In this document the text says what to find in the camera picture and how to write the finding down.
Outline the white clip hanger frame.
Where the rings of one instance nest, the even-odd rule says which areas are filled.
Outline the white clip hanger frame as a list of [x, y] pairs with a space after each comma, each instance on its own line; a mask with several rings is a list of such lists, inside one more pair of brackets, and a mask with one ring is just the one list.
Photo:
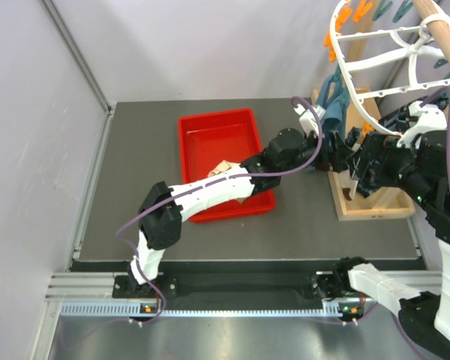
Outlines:
[[[417, 77], [418, 60], [421, 57], [431, 59], [445, 59], [450, 64], [450, 16], [435, 1], [414, 1], [413, 4], [421, 17], [421, 22], [415, 26], [398, 27], [390, 29], [377, 29], [376, 31], [356, 32], [353, 34], [337, 35], [333, 15], [346, 4], [339, 1], [334, 8], [328, 26], [329, 43], [335, 54], [335, 61], [340, 68], [343, 81], [349, 91], [352, 104], [361, 117], [367, 122], [376, 121], [373, 126], [381, 134], [392, 135], [393, 132], [379, 124], [365, 109], [365, 100], [386, 98], [392, 95], [406, 95], [412, 92], [439, 89], [450, 86], [450, 79], [440, 79], [429, 82], [420, 82]], [[355, 61], [348, 60], [343, 54], [342, 43], [365, 43], [370, 40], [388, 38], [395, 44], [394, 49], [380, 51], [376, 55]], [[398, 87], [379, 88], [375, 91], [358, 93], [354, 84], [353, 75], [361, 71], [372, 71], [384, 65], [404, 60], [407, 62], [407, 78], [404, 85]]]

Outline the pink brown patterned sock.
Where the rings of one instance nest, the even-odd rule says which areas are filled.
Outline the pink brown patterned sock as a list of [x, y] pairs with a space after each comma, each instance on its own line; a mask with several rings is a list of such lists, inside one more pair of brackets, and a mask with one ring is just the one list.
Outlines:
[[238, 200], [243, 202], [248, 198], [252, 191], [253, 186], [250, 183], [250, 177], [236, 177], [233, 175], [248, 174], [248, 171], [239, 166], [238, 163], [230, 163], [222, 160], [209, 174], [213, 178], [213, 181], [220, 180], [220, 182], [206, 187], [209, 191], [211, 199], [207, 201], [209, 208], [225, 203], [229, 200]]

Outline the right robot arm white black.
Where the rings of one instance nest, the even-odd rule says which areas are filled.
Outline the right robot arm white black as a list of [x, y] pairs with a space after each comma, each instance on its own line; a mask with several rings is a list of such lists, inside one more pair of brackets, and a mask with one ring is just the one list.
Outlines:
[[376, 186], [398, 188], [424, 211], [442, 254], [438, 294], [388, 276], [366, 259], [344, 257], [317, 285], [327, 298], [364, 293], [389, 310], [415, 344], [450, 359], [450, 133], [432, 130], [399, 145], [398, 137], [369, 133], [350, 167]]

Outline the dark patterned sock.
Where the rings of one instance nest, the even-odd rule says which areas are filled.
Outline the dark patterned sock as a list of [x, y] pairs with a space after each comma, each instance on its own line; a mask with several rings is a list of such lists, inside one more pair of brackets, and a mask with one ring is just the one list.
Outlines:
[[[423, 97], [414, 101], [420, 101], [421, 105], [436, 105], [443, 112], [449, 105], [448, 97], [443, 94], [427, 103]], [[412, 102], [383, 116], [379, 124], [392, 131], [392, 135], [401, 138], [404, 132], [418, 120], [408, 112], [408, 106]], [[369, 197], [379, 188], [401, 188], [410, 192], [411, 196], [418, 200], [427, 199], [446, 177], [446, 133], [446, 129], [433, 130], [421, 136], [419, 148], [416, 149], [415, 162], [403, 174], [398, 184], [371, 184], [367, 180], [358, 181], [357, 191], [363, 197]]]

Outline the blue sock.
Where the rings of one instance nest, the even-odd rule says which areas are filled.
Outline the blue sock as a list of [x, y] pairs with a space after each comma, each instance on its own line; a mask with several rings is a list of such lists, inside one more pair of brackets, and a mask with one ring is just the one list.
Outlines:
[[322, 129], [325, 132], [338, 131], [343, 137], [347, 110], [350, 105], [350, 94], [340, 73], [334, 73], [325, 78], [319, 90], [316, 104], [325, 110], [322, 117]]

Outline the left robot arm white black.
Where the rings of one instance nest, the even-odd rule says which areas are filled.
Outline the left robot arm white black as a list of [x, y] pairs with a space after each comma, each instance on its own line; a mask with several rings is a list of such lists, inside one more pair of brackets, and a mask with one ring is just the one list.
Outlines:
[[270, 191], [282, 176], [305, 167], [341, 172], [355, 143], [355, 136], [344, 137], [336, 130], [320, 139], [314, 132], [285, 128], [261, 152], [208, 178], [176, 186], [154, 184], [138, 211], [139, 243], [128, 270], [130, 290], [142, 298], [153, 293], [164, 251], [178, 242], [182, 224], [194, 215]]

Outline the aluminium rail front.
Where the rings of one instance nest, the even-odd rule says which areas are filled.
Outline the aluminium rail front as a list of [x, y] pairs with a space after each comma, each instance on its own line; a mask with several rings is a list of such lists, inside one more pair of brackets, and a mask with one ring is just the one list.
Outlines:
[[277, 294], [211, 294], [168, 299], [113, 298], [114, 280], [125, 273], [55, 274], [46, 300], [61, 303], [65, 316], [161, 317], [342, 317], [337, 301]]

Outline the red plastic tray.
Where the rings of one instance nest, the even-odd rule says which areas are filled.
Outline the red plastic tray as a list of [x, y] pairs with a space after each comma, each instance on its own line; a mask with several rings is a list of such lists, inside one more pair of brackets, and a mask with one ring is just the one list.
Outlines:
[[[239, 163], [258, 152], [262, 142], [251, 109], [233, 109], [178, 120], [181, 177], [184, 183], [204, 179], [221, 161]], [[231, 200], [191, 217], [195, 224], [262, 215], [276, 206], [273, 190], [243, 203]]]

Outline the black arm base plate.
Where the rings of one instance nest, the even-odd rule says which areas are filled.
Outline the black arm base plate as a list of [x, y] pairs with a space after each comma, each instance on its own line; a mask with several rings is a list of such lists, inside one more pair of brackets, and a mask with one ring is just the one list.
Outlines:
[[172, 272], [158, 276], [151, 283], [138, 284], [130, 274], [115, 278], [114, 299], [146, 299], [159, 296], [184, 299], [191, 295], [289, 293], [300, 298], [336, 299], [349, 296], [351, 289], [334, 274], [304, 272]]

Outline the wooden rack stand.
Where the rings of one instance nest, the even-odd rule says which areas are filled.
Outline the wooden rack stand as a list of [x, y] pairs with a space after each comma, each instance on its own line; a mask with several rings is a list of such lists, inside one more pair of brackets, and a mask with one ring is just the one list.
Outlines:
[[[378, 5], [376, 12], [383, 10], [383, 6]], [[335, 53], [332, 46], [329, 43], [329, 30], [323, 41], [325, 47], [328, 47], [329, 60], [335, 62]], [[333, 73], [341, 74], [340, 68], [337, 66], [336, 71]], [[358, 93], [371, 92], [364, 89], [356, 89]], [[316, 100], [319, 95], [319, 91], [313, 93], [313, 109], [317, 111], [322, 124], [322, 117], [325, 114], [325, 110], [316, 104]], [[377, 118], [378, 107], [375, 99], [367, 99], [364, 101], [364, 108], [375, 118]], [[353, 146], [354, 151], [358, 151], [360, 145], [364, 142], [364, 138], [361, 136], [361, 130], [365, 120], [361, 117], [356, 107], [353, 105], [351, 99], [346, 115], [346, 125], [344, 136], [347, 135], [356, 125], [358, 127], [358, 140]], [[397, 188], [384, 187], [382, 190], [377, 190], [368, 197], [362, 196], [356, 189], [355, 198], [352, 201], [348, 201], [344, 198], [341, 186], [338, 181], [338, 174], [336, 172], [329, 172], [329, 180], [332, 190], [332, 196], [335, 203], [337, 217], [341, 221], [363, 221], [373, 219], [400, 219], [408, 218], [414, 211], [414, 205], [411, 198], [406, 195], [402, 190]]]

